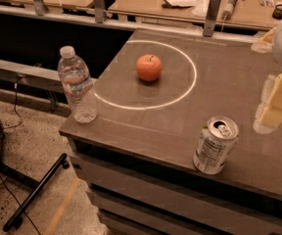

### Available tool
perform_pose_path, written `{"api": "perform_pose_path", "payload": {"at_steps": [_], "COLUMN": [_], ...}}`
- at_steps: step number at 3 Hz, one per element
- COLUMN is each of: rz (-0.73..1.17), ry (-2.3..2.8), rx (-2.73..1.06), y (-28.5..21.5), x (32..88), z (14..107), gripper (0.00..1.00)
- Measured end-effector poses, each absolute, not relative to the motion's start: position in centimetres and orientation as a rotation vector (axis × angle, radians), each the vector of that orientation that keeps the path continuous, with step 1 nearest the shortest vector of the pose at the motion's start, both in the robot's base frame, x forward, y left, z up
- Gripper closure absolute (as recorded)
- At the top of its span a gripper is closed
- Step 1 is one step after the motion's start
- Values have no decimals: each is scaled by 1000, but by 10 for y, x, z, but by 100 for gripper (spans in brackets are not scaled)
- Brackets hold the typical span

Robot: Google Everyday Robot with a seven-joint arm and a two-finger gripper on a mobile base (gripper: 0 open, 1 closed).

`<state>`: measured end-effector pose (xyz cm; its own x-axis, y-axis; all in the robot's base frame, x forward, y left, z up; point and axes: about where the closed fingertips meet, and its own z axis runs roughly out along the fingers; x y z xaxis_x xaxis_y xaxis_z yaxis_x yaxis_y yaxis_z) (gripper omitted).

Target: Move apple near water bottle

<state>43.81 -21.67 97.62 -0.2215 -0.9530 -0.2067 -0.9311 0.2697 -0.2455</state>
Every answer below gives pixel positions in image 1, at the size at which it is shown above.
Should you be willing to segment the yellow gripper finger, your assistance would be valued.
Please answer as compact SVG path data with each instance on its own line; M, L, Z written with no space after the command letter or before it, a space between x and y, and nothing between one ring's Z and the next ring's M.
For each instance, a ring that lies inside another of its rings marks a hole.
M271 53L273 38L275 34L275 28L271 29L264 36L262 36L257 42L251 46L251 50L257 53Z
M259 134L269 134L282 123L282 72L267 77L260 99L253 128Z

